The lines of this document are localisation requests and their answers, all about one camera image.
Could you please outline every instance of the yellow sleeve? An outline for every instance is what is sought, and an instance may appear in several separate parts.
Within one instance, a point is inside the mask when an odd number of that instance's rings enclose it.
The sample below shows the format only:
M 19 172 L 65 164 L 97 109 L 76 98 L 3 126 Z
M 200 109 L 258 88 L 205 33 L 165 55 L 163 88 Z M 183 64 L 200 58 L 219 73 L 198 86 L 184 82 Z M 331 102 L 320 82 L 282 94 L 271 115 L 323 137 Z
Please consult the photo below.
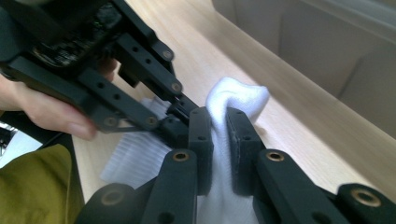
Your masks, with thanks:
M 0 223 L 74 223 L 83 206 L 68 150 L 25 154 L 0 169 Z

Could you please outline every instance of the wooden table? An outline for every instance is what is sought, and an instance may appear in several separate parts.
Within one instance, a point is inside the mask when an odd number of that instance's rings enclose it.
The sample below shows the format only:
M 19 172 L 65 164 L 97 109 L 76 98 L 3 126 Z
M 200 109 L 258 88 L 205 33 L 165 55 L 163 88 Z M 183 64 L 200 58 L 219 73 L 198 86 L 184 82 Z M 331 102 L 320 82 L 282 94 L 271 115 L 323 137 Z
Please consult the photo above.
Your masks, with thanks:
M 255 124 L 269 148 L 289 153 L 319 186 L 336 192 L 358 182 L 396 201 L 396 140 L 350 110 L 215 11 L 210 0 L 128 1 L 176 54 L 184 93 L 196 104 L 221 77 L 268 87 L 272 94 Z M 115 82 L 134 98 L 145 87 Z M 74 138 L 85 200 L 106 183 L 99 178 L 121 133 L 92 142 Z

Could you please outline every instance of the robotic hand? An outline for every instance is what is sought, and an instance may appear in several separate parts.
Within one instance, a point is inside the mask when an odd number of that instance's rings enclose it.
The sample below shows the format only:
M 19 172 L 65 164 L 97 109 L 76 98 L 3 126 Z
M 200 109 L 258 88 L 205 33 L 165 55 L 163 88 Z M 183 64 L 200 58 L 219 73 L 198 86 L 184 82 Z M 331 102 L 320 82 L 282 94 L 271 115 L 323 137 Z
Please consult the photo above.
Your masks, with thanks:
M 98 190 L 77 223 L 195 223 L 196 196 L 211 185 L 210 118 L 182 93 L 174 54 L 123 0 L 2 0 L 0 72 L 65 101 L 103 132 L 147 130 L 172 148 L 159 175 L 139 189 Z M 111 57 L 131 86 L 144 83 L 172 105 L 159 120 L 100 76 Z M 248 118 L 228 111 L 233 191 L 253 196 L 260 223 L 395 223 L 396 205 L 374 189 L 317 186 L 286 153 L 266 149 Z
M 164 135 L 173 147 L 187 142 L 181 139 L 197 105 L 182 93 L 174 53 L 124 1 L 27 2 L 0 3 L 5 77 L 73 105 L 102 132 L 147 130 Z M 131 86 L 142 82 L 169 101 L 168 117 L 159 120 L 101 77 L 97 61 L 103 58 L 118 60 L 120 76 Z

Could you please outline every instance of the white cloth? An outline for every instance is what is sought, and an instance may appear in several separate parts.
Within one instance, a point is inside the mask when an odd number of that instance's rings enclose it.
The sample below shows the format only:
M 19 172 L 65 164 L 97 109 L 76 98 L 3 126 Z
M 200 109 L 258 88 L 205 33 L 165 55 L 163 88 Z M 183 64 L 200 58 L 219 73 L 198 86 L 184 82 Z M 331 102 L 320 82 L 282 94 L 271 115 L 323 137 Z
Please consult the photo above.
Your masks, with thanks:
M 227 107 L 234 107 L 244 111 L 254 122 L 268 99 L 265 87 L 245 85 L 229 77 L 223 78 L 209 93 L 206 107 L 213 125 L 213 180 L 209 194 L 198 198 L 197 223 L 258 223 L 252 197 L 233 193 L 225 115 Z M 107 182 L 126 183 L 137 188 L 158 174 L 169 150 L 151 133 L 127 133 L 101 177 Z

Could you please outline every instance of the bolt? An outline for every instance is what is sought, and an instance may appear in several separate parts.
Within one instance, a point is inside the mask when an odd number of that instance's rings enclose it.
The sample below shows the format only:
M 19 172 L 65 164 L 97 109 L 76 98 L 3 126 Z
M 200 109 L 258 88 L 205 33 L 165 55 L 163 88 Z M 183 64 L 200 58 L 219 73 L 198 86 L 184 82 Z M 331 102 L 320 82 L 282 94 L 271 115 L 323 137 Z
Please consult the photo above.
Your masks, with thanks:
M 180 86 L 180 84 L 175 82 L 175 83 L 172 83 L 172 89 L 174 91 L 181 91 L 181 86 Z
M 147 123 L 151 126 L 157 124 L 157 121 L 158 120 L 155 117 L 148 117 L 147 119 Z
M 169 50 L 164 50 L 163 51 L 163 57 L 165 57 L 166 59 L 172 59 L 173 57 L 173 53 Z
M 109 127 L 114 127 L 118 124 L 118 121 L 115 118 L 109 117 L 105 119 L 104 124 Z

